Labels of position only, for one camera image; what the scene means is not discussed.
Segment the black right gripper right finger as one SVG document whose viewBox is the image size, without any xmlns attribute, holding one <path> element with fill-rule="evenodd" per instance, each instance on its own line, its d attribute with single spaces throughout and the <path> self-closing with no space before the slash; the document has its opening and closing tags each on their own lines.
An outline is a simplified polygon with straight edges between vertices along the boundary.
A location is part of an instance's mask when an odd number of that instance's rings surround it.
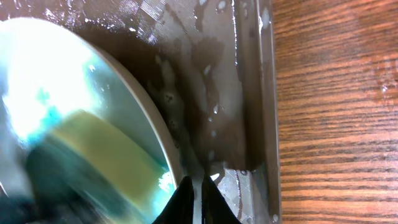
<svg viewBox="0 0 398 224">
<path fill-rule="evenodd" d="M 207 174 L 201 185 L 202 224 L 241 224 L 229 208 L 216 184 Z"/>
</svg>

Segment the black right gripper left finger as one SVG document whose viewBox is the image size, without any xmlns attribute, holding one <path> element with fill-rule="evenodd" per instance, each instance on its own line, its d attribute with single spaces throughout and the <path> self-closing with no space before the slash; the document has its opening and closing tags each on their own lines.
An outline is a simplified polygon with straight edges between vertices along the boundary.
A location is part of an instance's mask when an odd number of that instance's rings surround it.
<svg viewBox="0 0 398 224">
<path fill-rule="evenodd" d="M 185 176 L 152 224 L 192 224 L 194 199 L 192 179 Z"/>
</svg>

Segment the white plate blue streak top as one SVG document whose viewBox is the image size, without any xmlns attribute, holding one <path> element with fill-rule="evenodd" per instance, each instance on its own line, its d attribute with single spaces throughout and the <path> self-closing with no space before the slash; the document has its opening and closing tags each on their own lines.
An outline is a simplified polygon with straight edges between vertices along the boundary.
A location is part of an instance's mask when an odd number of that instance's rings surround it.
<svg viewBox="0 0 398 224">
<path fill-rule="evenodd" d="M 178 223 L 190 186 L 162 116 L 117 60 L 60 26 L 1 23 L 1 222 Z"/>
</svg>

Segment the yellow green scrub sponge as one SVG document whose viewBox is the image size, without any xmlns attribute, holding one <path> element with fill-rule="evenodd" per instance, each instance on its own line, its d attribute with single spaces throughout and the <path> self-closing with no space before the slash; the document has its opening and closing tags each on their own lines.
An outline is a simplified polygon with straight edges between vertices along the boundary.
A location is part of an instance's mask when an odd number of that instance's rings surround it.
<svg viewBox="0 0 398 224">
<path fill-rule="evenodd" d="M 161 186 L 166 171 L 145 150 L 86 111 L 45 134 L 25 167 L 46 207 L 80 197 L 114 223 L 152 223 L 173 190 Z"/>
</svg>

